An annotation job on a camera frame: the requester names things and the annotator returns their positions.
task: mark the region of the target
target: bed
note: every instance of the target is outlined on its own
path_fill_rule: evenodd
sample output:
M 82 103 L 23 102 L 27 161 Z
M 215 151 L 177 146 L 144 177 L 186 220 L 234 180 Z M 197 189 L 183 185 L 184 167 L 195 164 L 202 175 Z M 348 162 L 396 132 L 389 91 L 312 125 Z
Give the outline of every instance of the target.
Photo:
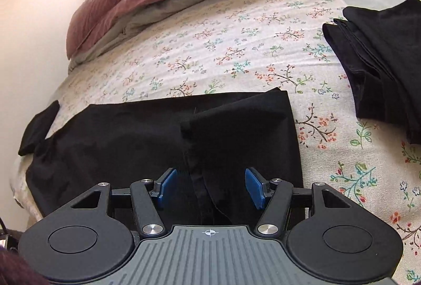
M 347 76 L 321 26 L 347 5 L 384 9 L 404 0 L 204 0 L 169 16 L 98 58 L 72 64 L 56 90 L 49 136 L 91 103 L 217 92 L 287 90 L 304 186 L 327 182 L 393 226 L 404 255 L 398 284 L 421 280 L 421 148 L 404 129 L 357 119 Z M 14 198 L 42 218 L 25 173 L 12 172 Z

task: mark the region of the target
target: floral bedspread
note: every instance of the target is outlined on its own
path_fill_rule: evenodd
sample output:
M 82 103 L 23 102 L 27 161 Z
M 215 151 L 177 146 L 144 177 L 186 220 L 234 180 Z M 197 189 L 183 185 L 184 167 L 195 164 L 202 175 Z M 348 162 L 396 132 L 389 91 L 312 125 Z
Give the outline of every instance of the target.
M 393 226 L 404 243 L 394 279 L 419 281 L 421 148 L 399 127 L 355 117 L 347 76 L 321 31 L 344 6 L 206 0 L 76 68 L 58 89 L 50 134 L 90 103 L 280 87 L 290 97 L 305 186 L 327 182 Z

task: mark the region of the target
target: silver bolt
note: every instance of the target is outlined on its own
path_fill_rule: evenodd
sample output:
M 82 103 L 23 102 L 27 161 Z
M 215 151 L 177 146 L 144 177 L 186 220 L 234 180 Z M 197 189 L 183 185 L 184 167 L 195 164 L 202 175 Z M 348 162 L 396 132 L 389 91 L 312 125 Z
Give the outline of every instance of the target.
M 257 230 L 262 234 L 272 235 L 278 231 L 278 227 L 273 224 L 262 224 L 257 228 Z
M 159 224 L 147 224 L 142 228 L 142 231 L 148 235 L 156 235 L 161 233 L 164 227 Z

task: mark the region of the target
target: gray plastic base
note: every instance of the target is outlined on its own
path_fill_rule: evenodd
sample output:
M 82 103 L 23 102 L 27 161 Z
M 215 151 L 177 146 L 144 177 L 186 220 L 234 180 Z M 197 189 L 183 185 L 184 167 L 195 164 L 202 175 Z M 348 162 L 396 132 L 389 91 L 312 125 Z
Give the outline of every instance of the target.
M 327 285 L 308 275 L 280 243 L 250 235 L 247 227 L 176 226 L 164 238 L 144 240 L 122 268 L 95 285 Z M 395 285 L 383 279 L 372 285 Z

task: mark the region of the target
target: blue gripper pad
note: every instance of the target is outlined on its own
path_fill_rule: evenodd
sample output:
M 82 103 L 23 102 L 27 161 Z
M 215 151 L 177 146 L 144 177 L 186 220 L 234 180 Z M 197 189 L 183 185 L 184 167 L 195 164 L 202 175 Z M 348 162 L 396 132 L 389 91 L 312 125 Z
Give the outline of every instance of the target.
M 250 169 L 245 170 L 245 188 L 250 194 L 251 199 L 257 209 L 266 208 L 266 198 L 263 195 L 262 184 L 253 175 Z
M 157 206 L 159 208 L 163 208 L 165 206 L 165 201 L 171 200 L 171 193 L 175 188 L 176 178 L 177 170 L 174 169 L 161 184 L 161 191 L 157 198 Z

